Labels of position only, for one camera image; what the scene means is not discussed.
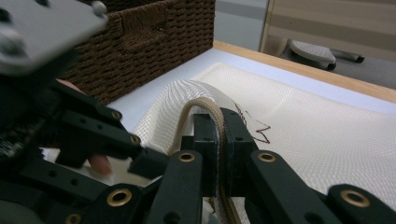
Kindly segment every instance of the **robotic arm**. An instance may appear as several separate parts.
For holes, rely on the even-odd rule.
[[[0,220],[32,223],[22,215],[29,213],[45,223],[199,224],[204,196],[220,202],[245,197],[253,224],[396,220],[363,189],[340,185],[328,195],[314,192],[279,155],[258,150],[243,121],[226,109],[221,160],[214,153],[215,127],[205,115],[194,117],[194,136],[183,137],[170,158],[141,147],[123,128],[120,112],[56,81],[76,60],[73,47],[105,25],[99,2],[0,0]],[[59,164],[80,167],[102,153],[131,157],[131,173],[161,177],[145,188],[107,186],[42,160],[39,147],[53,141],[61,147]],[[220,161],[227,168],[224,198],[216,191]]]

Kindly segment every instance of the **screw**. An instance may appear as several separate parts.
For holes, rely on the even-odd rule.
[[[11,21],[9,12],[3,8],[0,7],[0,21]]]
[[[23,48],[23,39],[18,32],[9,28],[0,30],[0,51],[5,54],[18,54]]]
[[[101,1],[93,1],[91,3],[91,6],[93,9],[93,14],[98,17],[102,17],[107,13],[107,8],[105,4],[103,4]]]

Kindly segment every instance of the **white surface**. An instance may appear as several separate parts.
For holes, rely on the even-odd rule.
[[[256,63],[217,49],[210,49],[163,76],[150,81],[145,86],[121,97],[109,106],[122,113],[122,124],[127,130],[132,130],[167,84],[175,80],[190,79],[216,62],[226,63],[259,76],[269,77],[334,101],[377,112],[396,114],[396,104],[293,74],[266,64]]]
[[[280,154],[309,187],[327,194],[330,186],[351,184],[396,209],[395,114],[216,63],[191,80],[167,85],[133,133],[143,146],[169,154],[184,105],[199,97],[243,117],[257,146]]]

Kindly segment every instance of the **wall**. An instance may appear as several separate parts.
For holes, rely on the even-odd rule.
[[[260,50],[268,0],[217,0],[215,39]]]

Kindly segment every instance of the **white cloth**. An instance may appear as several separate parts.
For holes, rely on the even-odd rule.
[[[165,88],[133,133],[164,152],[179,111],[199,96],[238,111],[236,103],[259,148],[280,154],[309,187],[327,193],[329,186],[348,183],[396,209],[395,115],[344,105],[217,63],[193,81]]]

